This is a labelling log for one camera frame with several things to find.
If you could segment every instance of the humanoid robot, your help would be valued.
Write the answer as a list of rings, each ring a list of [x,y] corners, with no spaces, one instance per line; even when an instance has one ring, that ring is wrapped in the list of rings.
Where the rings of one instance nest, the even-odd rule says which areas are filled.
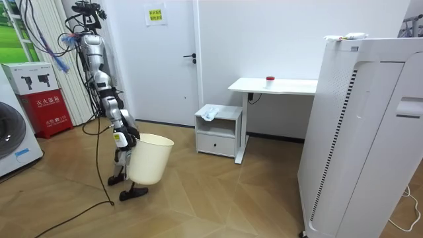
[[[105,67],[104,39],[96,33],[96,29],[101,29],[98,18],[104,20],[106,14],[96,3],[79,1],[75,4],[76,6],[72,6],[72,9],[78,14],[69,17],[65,22],[83,17],[81,26],[84,31],[78,32],[76,37],[79,45],[78,54],[86,74],[86,84],[96,91],[102,113],[113,125],[113,136],[117,145],[114,155],[115,167],[113,176],[107,181],[109,186],[113,186],[128,179],[126,169],[132,148],[136,145],[136,139],[139,139],[139,132],[134,118],[124,109],[124,103],[119,98],[110,76],[103,71]],[[132,182],[129,190],[120,193],[120,201],[148,193],[148,188],[134,188],[134,184]]]

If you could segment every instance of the white curtain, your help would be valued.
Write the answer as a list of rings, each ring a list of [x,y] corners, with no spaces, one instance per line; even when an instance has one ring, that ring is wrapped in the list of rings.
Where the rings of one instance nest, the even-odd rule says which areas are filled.
[[[25,0],[22,1],[21,15],[24,15]],[[44,38],[49,44],[53,52],[62,52],[58,46],[58,36],[63,33],[69,33],[64,27],[64,21],[66,19],[65,11],[60,0],[32,0],[32,6],[34,7],[34,18],[40,28]],[[38,36],[35,24],[30,14],[30,8],[27,12],[27,24],[32,29],[33,33]],[[33,37],[32,41],[36,46],[41,48]],[[59,87],[61,88],[63,97],[65,99],[66,107],[71,115],[72,123],[74,126],[80,125],[86,122],[92,115],[90,101],[88,94],[81,82],[78,75],[77,64],[76,64],[76,51],[68,52],[60,57],[65,62],[70,70],[68,73],[60,71],[56,65],[56,61],[50,57],[49,54],[44,53],[36,49],[36,53],[40,58],[40,61],[49,62],[53,65],[56,78],[58,80]],[[85,78],[85,74],[82,70],[81,61],[79,60],[79,69],[81,70],[82,77]]]

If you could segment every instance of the white trash can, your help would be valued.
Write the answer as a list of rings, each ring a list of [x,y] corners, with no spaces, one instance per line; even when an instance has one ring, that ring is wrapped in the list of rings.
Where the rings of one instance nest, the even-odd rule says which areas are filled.
[[[158,183],[165,171],[174,142],[153,134],[140,134],[132,151],[129,178],[138,184]]]

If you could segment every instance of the desk leg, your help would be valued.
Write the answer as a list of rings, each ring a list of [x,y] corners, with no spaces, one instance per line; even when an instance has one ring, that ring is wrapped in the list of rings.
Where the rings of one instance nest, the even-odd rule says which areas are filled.
[[[241,120],[241,146],[235,158],[236,164],[241,164],[243,162],[245,147],[247,146],[247,142],[249,140],[249,137],[247,136],[247,106],[249,104],[248,97],[249,97],[248,93],[243,93],[243,117]]]

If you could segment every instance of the black wheel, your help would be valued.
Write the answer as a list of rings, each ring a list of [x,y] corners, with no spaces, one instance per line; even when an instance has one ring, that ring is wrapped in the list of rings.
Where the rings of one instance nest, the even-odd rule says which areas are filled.
[[[131,188],[129,191],[121,191],[119,201],[123,202],[131,198],[137,198],[148,193],[148,188]]]
[[[124,180],[125,180],[125,175],[123,173],[120,173],[117,177],[111,176],[110,178],[108,178],[107,185],[113,186],[113,185],[118,184],[119,182],[122,182]]]
[[[305,231],[302,231],[300,234],[298,234],[299,238],[309,238],[308,236],[306,236]]]

